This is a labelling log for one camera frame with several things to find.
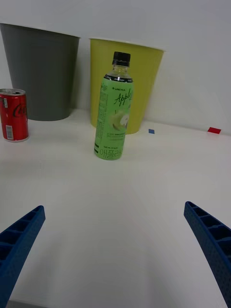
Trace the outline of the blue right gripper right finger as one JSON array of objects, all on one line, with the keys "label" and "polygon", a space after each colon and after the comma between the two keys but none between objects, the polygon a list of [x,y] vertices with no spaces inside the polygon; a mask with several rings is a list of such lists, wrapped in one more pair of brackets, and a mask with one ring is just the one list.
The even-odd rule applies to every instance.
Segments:
[{"label": "blue right gripper right finger", "polygon": [[227,307],[231,306],[231,229],[187,201],[184,217],[212,270]]}]

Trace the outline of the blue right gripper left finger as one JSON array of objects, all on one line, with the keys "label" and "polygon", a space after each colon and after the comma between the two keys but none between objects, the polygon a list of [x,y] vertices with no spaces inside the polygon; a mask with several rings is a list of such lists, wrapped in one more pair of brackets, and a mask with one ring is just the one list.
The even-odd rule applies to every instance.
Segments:
[{"label": "blue right gripper left finger", "polygon": [[0,307],[7,306],[20,272],[45,221],[42,205],[0,234]]}]

